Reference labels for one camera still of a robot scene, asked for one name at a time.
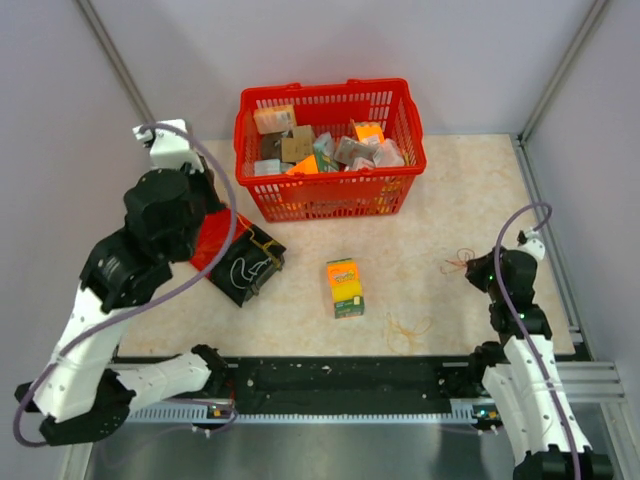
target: orange box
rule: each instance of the orange box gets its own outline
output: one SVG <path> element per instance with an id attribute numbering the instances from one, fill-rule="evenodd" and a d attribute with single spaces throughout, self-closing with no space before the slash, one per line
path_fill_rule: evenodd
<path id="1" fill-rule="evenodd" d="M 384 134 L 382 127 L 378 122 L 360 122 L 356 123 L 351 120 L 353 130 L 356 132 L 358 141 L 367 145 L 378 145 L 384 142 Z"/>

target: small box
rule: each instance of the small box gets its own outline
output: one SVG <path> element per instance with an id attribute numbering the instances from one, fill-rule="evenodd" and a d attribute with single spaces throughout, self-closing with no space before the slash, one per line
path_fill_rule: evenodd
<path id="1" fill-rule="evenodd" d="M 282 139 L 282 161 L 298 163 L 313 155 L 313 142 L 316 139 L 311 125 L 295 127 L 291 137 Z"/>
<path id="2" fill-rule="evenodd" d="M 295 167 L 288 169 L 285 172 L 287 175 L 295 175 L 296 173 L 312 174 L 318 173 L 318 164 L 316 163 L 316 157 L 309 155 L 302 162 L 298 163 Z"/>
<path id="3" fill-rule="evenodd" d="M 293 105 L 259 108 L 253 112 L 253 120 L 261 135 L 284 132 L 297 125 Z"/>
<path id="4" fill-rule="evenodd" d="M 364 314 L 364 297 L 358 266 L 351 258 L 327 263 L 335 318 Z"/>
<path id="5" fill-rule="evenodd" d="M 351 122 L 359 142 L 367 145 L 380 145 L 384 142 L 382 127 L 378 122 Z"/>

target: cardboard box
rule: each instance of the cardboard box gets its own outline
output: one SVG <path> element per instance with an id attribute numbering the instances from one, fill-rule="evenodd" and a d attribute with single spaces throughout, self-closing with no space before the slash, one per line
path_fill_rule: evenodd
<path id="1" fill-rule="evenodd" d="M 282 161 L 298 163 L 313 155 L 313 142 L 316 137 L 311 125 L 294 127 L 291 136 L 282 139 Z"/>
<path id="2" fill-rule="evenodd" d="M 253 120 L 261 135 L 285 132 L 297 125 L 293 105 L 259 108 L 253 112 Z"/>
<path id="3" fill-rule="evenodd" d="M 327 263 L 335 318 L 364 314 L 364 296 L 358 266 L 351 258 Z"/>

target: gray surface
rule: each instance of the gray surface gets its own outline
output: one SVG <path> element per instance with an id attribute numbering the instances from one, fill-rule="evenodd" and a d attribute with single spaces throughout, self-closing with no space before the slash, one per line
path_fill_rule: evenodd
<path id="1" fill-rule="evenodd" d="M 430 133 L 519 132 L 590 1 L 93 0 L 158 118 L 233 131 L 243 88 L 400 76 Z"/>
<path id="2" fill-rule="evenodd" d="M 11 435 L 13 390 L 49 360 L 92 245 L 121 224 L 146 167 L 136 117 L 71 2 L 0 15 L 0 478 L 57 478 L 61 449 Z M 25 422 L 38 439 L 34 422 Z"/>
<path id="3" fill-rule="evenodd" d="M 614 2 L 529 142 L 589 340 L 640 419 L 640 3 Z"/>
<path id="4" fill-rule="evenodd" d="M 595 451 L 606 452 L 599 408 L 574 409 Z M 505 480 L 513 470 L 506 434 L 478 438 L 435 425 L 236 426 L 208 441 L 185 430 L 159 437 L 115 470 L 99 455 L 104 448 L 117 462 L 166 428 L 125 426 L 94 448 L 85 480 Z"/>

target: metal frame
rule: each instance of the metal frame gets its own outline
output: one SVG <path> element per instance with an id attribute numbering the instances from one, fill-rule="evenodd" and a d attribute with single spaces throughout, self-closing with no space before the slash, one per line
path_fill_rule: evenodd
<path id="1" fill-rule="evenodd" d="M 151 109 L 140 93 L 136 82 L 133 80 L 127 65 L 124 63 L 124 60 L 122 60 L 118 49 L 111 40 L 91 0 L 73 0 L 73 3 L 78 7 L 82 18 L 87 22 L 91 33 L 98 41 L 98 45 L 100 45 L 105 58 L 109 62 L 114 75 L 120 82 L 122 89 L 131 102 L 131 106 L 136 111 L 136 115 L 138 115 L 140 121 L 142 123 L 154 122 L 155 118 L 153 113 L 151 113 Z"/>
<path id="2" fill-rule="evenodd" d="M 91 0 L 74 0 L 74 3 L 87 22 L 93 36 L 98 41 L 109 65 L 140 120 L 142 122 L 153 121 L 154 116 L 151 109 L 138 89 L 125 62 L 122 60 Z M 535 170 L 527 151 L 526 142 L 561 90 L 570 71 L 576 64 L 580 53 L 584 50 L 589 39 L 602 22 L 611 3 L 610 0 L 595 0 L 592 2 L 589 12 L 564 53 L 555 73 L 546 85 L 539 101 L 536 103 L 523 131 L 517 136 L 512 136 L 518 164 L 520 165 L 525 186 L 532 200 L 540 200 L 541 193 Z M 571 293 L 571 278 L 552 228 L 545 229 L 543 236 L 545 244 L 547 245 L 547 252 L 552 262 L 554 278 L 564 304 L 567 318 L 569 319 L 569 330 L 571 331 L 574 344 L 580 344 L 586 341 L 588 347 L 589 332 L 585 331 L 585 326 L 582 325 L 580 321 L 579 307 Z M 597 362 L 573 362 L 569 365 L 568 362 L 562 362 L 559 363 L 558 366 L 562 368 L 567 366 L 567 368 L 570 368 L 570 374 L 561 375 L 572 376 L 572 378 L 566 378 L 566 381 L 568 382 L 567 385 L 574 389 L 574 393 L 576 391 L 580 392 L 583 401 L 600 404 L 606 428 L 610 436 L 611 446 L 615 452 L 620 471 L 625 479 L 634 478 L 637 472 L 640 471 L 640 456 L 635 447 L 636 435 L 632 427 L 633 422 L 629 406 L 617 377 L 615 365 L 612 363 Z M 69 447 L 59 478 L 61 480 L 80 480 L 84 478 L 91 448 L 92 445 L 88 444 Z"/>
<path id="3" fill-rule="evenodd" d="M 556 95 L 564 85 L 569 72 L 572 70 L 589 39 L 600 26 L 600 23 L 602 22 L 602 19 L 610 5 L 611 0 L 595 0 L 591 4 L 591 8 L 584 18 L 582 25 L 580 25 L 576 35 L 573 37 L 569 47 L 562 56 L 560 64 L 551 76 L 549 83 L 547 83 L 540 99 L 533 108 L 533 112 L 529 115 L 529 119 L 527 120 L 527 123 L 525 123 L 522 133 L 519 135 L 519 138 L 523 142 L 529 140 L 531 134 L 540 123 L 540 120 L 542 120 L 542 117 L 549 109 L 549 105 L 551 105 Z"/>

